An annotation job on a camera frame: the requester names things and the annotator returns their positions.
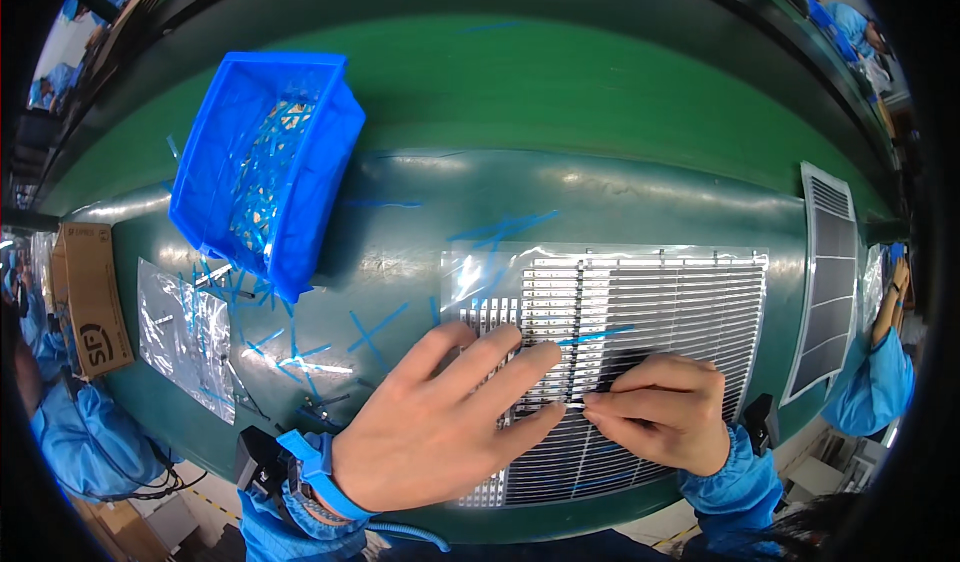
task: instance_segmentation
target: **cardboard box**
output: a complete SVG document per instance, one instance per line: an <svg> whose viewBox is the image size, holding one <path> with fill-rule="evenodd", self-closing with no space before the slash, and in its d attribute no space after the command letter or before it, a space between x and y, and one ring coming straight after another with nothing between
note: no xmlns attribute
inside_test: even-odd
<svg viewBox="0 0 960 562"><path fill-rule="evenodd" d="M111 226L64 222L50 261L55 307L70 318L82 377L133 362L117 296Z"/></svg>

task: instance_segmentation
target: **right hand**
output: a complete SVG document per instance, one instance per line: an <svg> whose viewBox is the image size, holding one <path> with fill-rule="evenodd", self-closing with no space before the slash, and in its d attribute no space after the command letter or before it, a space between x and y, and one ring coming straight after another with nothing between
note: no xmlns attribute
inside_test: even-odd
<svg viewBox="0 0 960 562"><path fill-rule="evenodd" d="M910 276L910 267L907 266L906 260L902 257L896 259L896 266L894 266L894 284L898 291L903 292L906 287L906 280Z"/></svg>
<svg viewBox="0 0 960 562"><path fill-rule="evenodd" d="M542 441L564 417L563 404L502 430L497 418L560 362L556 343L521 353L477 387L520 341L512 325L479 339L462 322L426 333L333 439L333 480L343 494L374 512L446 501ZM455 347L463 351L434 376Z"/></svg>
<svg viewBox="0 0 960 562"><path fill-rule="evenodd" d="M723 394L723 373L712 362L654 353L619 376L609 393L585 394L583 415L637 457L710 476L730 453Z"/></svg>

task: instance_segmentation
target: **anti-static wrist strap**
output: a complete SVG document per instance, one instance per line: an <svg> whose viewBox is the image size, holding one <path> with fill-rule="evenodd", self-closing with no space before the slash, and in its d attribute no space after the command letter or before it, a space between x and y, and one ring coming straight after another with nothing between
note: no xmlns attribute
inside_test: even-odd
<svg viewBox="0 0 960 562"><path fill-rule="evenodd" d="M330 480L330 458L333 435L323 433L320 436L319 449L307 443L301 433L294 429L276 438L276 442L294 457L303 461L300 477L313 487L330 511L351 520L366 520L379 512L371 512L353 503L340 488Z"/></svg>

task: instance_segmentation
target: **green table surface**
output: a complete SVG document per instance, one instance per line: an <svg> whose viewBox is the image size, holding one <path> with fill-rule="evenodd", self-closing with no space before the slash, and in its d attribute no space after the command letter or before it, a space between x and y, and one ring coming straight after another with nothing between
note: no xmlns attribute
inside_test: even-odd
<svg viewBox="0 0 960 562"><path fill-rule="evenodd" d="M316 289L294 309L296 344L330 343L313 363L352 376L314 376L347 422L382 378L368 347L347 348L401 304L373 338L388 364L432 326L440 254L450 235L557 209L516 236L534 242L757 247L770 252L761 341L747 401L784 391L799 333L807 229L799 163L849 182L860 217L890 217L855 166L785 105L708 64L646 40L544 19L502 15L403 16L319 28L263 47L349 58L346 80L366 125L344 175ZM42 211L114 224L114 256L127 332L138 342L137 261L189 276L199 255L167 220L177 162L216 61L145 100L86 149ZM419 208L348 207L347 200L419 202ZM249 279L247 286L252 286ZM111 373L114 397L181 454L227 479L237 432L273 422L317 429L294 409L314 398L269 361L291 351L281 306L241 308L231 359L270 423L238 408L234 426L206 411L142 361ZM851 348L843 382L863 357ZM820 410L819 385L779 411L789 437ZM384 515L434 529L456 543L551 539L633 520L679 498L672 477L608 496L529 508L442 505Z"/></svg>

